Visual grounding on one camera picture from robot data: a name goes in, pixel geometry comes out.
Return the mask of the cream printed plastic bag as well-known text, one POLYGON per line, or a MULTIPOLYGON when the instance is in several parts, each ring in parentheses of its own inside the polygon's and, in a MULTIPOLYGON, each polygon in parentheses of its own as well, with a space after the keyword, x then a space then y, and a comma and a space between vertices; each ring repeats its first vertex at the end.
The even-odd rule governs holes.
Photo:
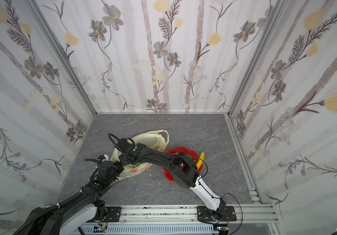
POLYGON ((163 156, 165 155, 165 148, 169 144, 169 133, 166 130, 154 130, 139 134, 131 139, 118 138, 116 135, 109 133, 108 137, 111 143, 114 145, 114 151, 110 160, 112 162, 126 163, 123 167, 123 171, 117 177, 118 180, 124 180, 136 176, 145 170, 149 169, 152 165, 161 166, 167 168, 168 165, 163 163, 163 156), (125 159, 121 152, 125 147, 118 148, 117 144, 127 143, 131 145, 131 153, 133 156, 129 156, 125 159))

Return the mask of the yellow toy banana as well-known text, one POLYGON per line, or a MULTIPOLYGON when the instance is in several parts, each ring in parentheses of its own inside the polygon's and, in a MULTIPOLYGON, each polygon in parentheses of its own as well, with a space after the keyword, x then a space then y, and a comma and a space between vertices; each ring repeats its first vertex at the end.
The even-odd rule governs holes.
POLYGON ((199 157, 198 162, 197 162, 197 164, 196 164, 198 170, 200 170, 200 169, 202 168, 202 165, 203 165, 203 163, 204 163, 204 159, 205 159, 205 153, 202 152, 202 153, 200 154, 200 157, 199 157))

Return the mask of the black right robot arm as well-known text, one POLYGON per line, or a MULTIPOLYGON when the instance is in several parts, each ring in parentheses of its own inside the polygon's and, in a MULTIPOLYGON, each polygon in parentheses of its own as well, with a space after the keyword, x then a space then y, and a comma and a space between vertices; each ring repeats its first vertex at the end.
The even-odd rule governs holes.
POLYGON ((113 144, 121 152, 119 161, 124 166, 150 163, 168 170, 180 187, 190 189, 203 201, 214 220, 223 218, 226 209, 225 201, 206 185, 192 157, 183 152, 163 153, 144 144, 135 144, 125 138, 118 139, 117 143, 113 144))

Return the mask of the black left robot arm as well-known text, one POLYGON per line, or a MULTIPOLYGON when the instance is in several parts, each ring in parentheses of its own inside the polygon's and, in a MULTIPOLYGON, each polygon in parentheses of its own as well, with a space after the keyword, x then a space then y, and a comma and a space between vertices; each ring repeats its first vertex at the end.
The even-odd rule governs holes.
POLYGON ((89 182, 71 197, 32 211, 15 235, 58 235, 69 232, 88 221, 103 222, 109 217, 108 209, 101 197, 111 188, 113 181, 123 172, 119 161, 92 160, 97 163, 89 182))

